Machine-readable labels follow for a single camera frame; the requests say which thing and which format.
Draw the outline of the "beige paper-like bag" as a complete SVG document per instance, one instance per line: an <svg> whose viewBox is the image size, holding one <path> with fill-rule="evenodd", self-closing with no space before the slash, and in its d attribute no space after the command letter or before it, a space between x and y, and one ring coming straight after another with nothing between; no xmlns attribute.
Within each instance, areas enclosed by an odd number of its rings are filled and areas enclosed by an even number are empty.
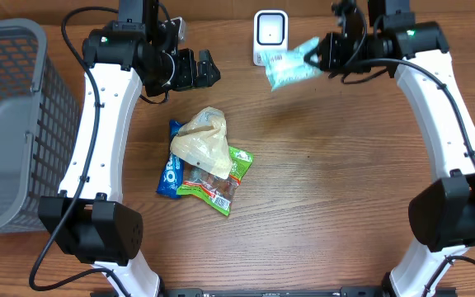
<svg viewBox="0 0 475 297"><path fill-rule="evenodd" d="M170 149L186 163L222 179L228 178L233 165L224 113L211 106L179 129Z"/></svg>

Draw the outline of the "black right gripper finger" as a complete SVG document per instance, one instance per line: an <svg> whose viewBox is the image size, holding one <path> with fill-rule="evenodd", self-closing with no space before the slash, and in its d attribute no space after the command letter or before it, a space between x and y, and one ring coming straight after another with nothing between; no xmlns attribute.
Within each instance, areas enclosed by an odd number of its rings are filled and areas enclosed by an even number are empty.
<svg viewBox="0 0 475 297"><path fill-rule="evenodd" d="M318 42L316 46L314 46L310 51L308 51L304 57L305 58L312 58L312 57L317 57L319 58L321 56L321 42Z"/></svg>
<svg viewBox="0 0 475 297"><path fill-rule="evenodd" d="M313 69L316 69L317 71L321 71L321 65L320 65L320 59L317 55L310 55L310 56L305 56L303 58L303 61L308 64L310 67Z"/></svg>

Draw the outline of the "teal tissue pack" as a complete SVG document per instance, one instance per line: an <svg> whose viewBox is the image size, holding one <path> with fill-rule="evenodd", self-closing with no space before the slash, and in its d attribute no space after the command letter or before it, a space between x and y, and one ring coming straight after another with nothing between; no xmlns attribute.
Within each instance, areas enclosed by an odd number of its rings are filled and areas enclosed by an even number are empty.
<svg viewBox="0 0 475 297"><path fill-rule="evenodd" d="M292 50L261 52L261 60L271 91L322 75L322 71L313 69L303 61L304 55L319 41L320 38L316 36Z"/></svg>

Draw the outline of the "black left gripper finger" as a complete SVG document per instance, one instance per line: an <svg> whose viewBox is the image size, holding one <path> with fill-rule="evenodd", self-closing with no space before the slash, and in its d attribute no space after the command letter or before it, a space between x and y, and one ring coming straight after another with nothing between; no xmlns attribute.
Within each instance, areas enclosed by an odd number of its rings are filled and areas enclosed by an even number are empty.
<svg viewBox="0 0 475 297"><path fill-rule="evenodd" d="M207 49L199 51L197 68L199 73L215 73L217 71L212 55Z"/></svg>
<svg viewBox="0 0 475 297"><path fill-rule="evenodd" d="M206 88L212 87L219 79L221 74L219 71L207 71L200 72L197 76L195 87L196 88Z"/></svg>

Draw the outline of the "green snack packet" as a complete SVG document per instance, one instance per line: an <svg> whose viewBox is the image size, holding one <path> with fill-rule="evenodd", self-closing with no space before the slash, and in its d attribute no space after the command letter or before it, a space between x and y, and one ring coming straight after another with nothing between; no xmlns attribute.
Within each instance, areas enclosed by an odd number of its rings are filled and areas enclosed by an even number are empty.
<svg viewBox="0 0 475 297"><path fill-rule="evenodd" d="M198 167L192 167L176 193L179 196L195 196L219 213L229 216L235 191L254 161L254 155L245 150L230 146L229 152L233 164L228 178L222 179Z"/></svg>

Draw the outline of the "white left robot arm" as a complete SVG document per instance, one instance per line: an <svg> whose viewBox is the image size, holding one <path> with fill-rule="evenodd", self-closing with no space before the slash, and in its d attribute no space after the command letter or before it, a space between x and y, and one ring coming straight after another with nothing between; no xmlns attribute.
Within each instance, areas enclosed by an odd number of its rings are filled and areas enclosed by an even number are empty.
<svg viewBox="0 0 475 297"><path fill-rule="evenodd" d="M157 297L161 277L141 252L143 219L122 202L122 167L138 100L163 104L170 92L213 86L208 50L181 49L186 24L158 1L122 1L117 19L95 29L75 58L85 73L78 136L58 192L40 199L49 245L103 275L115 296Z"/></svg>

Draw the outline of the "blue Oreo cookie pack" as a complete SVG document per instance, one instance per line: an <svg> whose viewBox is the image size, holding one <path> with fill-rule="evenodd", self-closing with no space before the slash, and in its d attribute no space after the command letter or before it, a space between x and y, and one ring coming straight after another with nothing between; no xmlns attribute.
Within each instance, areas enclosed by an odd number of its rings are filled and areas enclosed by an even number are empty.
<svg viewBox="0 0 475 297"><path fill-rule="evenodd" d="M162 170L156 192L173 200L181 198L177 189L181 186L184 177L184 161L169 149L167 162Z"/></svg>

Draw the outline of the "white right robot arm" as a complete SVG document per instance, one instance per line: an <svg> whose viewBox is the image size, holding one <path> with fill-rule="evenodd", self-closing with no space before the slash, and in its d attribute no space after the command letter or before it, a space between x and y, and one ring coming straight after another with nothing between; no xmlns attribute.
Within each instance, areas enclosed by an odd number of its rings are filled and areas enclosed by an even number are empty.
<svg viewBox="0 0 475 297"><path fill-rule="evenodd" d="M407 1L332 5L341 31L329 33L304 60L350 83L387 73L405 94L430 161L431 184L408 206L413 240L373 296L453 296L439 282L475 247L475 126L459 91L440 25L419 22Z"/></svg>

